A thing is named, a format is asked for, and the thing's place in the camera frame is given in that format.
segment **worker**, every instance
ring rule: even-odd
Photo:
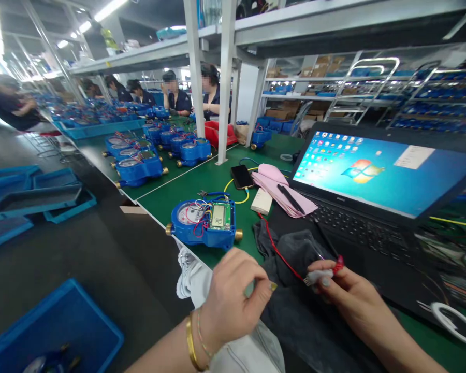
[[[0,74],[0,119],[22,132],[59,132],[37,110],[36,101],[19,94],[17,80],[9,75]],[[76,148],[64,136],[56,136],[62,152],[74,152]]]
[[[81,84],[88,98],[103,97],[100,87],[97,84],[95,84],[93,81],[91,81],[91,79],[83,78],[81,80]]]
[[[136,96],[136,102],[140,104],[150,104],[150,107],[157,105],[154,95],[144,90],[138,79],[128,80],[126,84],[128,86],[128,91]]]
[[[124,88],[124,86],[118,82],[118,80],[114,77],[114,75],[107,75],[105,77],[105,83],[108,88],[117,92],[118,100],[121,102],[133,102],[133,98],[129,94],[129,92]]]
[[[203,116],[206,121],[211,120],[211,116],[218,116],[221,107],[220,94],[221,86],[219,84],[219,73],[212,64],[202,64],[200,69],[202,77],[202,89],[206,93],[203,97]],[[231,95],[229,94],[228,123],[231,121]]]
[[[317,261],[308,267],[308,272],[335,266],[334,261]],[[246,298],[245,290],[254,280],[254,291],[250,298]],[[191,314],[191,334],[187,333],[186,318],[135,362],[127,373],[205,370],[211,357],[222,346],[254,330],[275,289],[276,284],[269,281],[254,258],[243,250],[230,249],[214,268],[205,303]],[[315,292],[336,306],[354,333],[389,372],[447,373],[404,330],[374,286],[364,277],[344,267],[333,279],[321,278]],[[193,360],[196,360],[197,367],[194,367]],[[221,371],[229,371],[228,366],[222,366]]]
[[[162,94],[164,95],[164,107],[171,110],[171,115],[189,117],[192,112],[192,101],[185,91],[179,89],[174,71],[167,71],[162,75],[162,80],[164,81],[161,84]]]

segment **bangle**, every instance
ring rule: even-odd
[[[209,352],[206,345],[204,344],[203,339],[202,339],[202,333],[200,331],[200,313],[201,312],[202,312],[202,307],[198,309],[198,315],[197,315],[198,338],[200,339],[200,344],[202,345],[203,350],[206,352],[209,359],[212,360],[213,355]]]
[[[190,312],[190,316],[186,321],[186,343],[188,344],[188,354],[190,355],[190,360],[192,361],[192,365],[196,371],[203,372],[202,369],[199,368],[197,363],[197,355],[195,354],[195,347],[193,346],[193,335],[192,335],[192,312]]]

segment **gold bracelet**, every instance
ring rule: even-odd
[[[204,370],[200,369],[197,363],[197,355],[195,354],[195,347],[193,346],[193,335],[192,335],[192,312],[186,322],[186,342],[188,343],[188,354],[190,355],[190,360],[196,371],[203,372]]]

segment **paper on desk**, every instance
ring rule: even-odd
[[[259,165],[258,172],[252,173],[252,178],[254,182],[268,192],[271,197],[273,197],[276,202],[285,210],[285,212],[292,218],[302,218],[303,216],[310,214],[311,212],[317,209],[317,206],[305,198],[300,193],[294,191],[288,186],[288,182],[283,174],[273,165],[261,164]],[[302,207],[305,214],[295,209],[288,199],[280,192],[278,189],[278,184],[285,186],[287,191],[292,195],[292,197],[297,201],[297,203]]]

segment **smartphone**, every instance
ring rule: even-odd
[[[254,180],[250,176],[246,166],[235,166],[231,168],[231,175],[237,189],[251,188],[254,186]]]

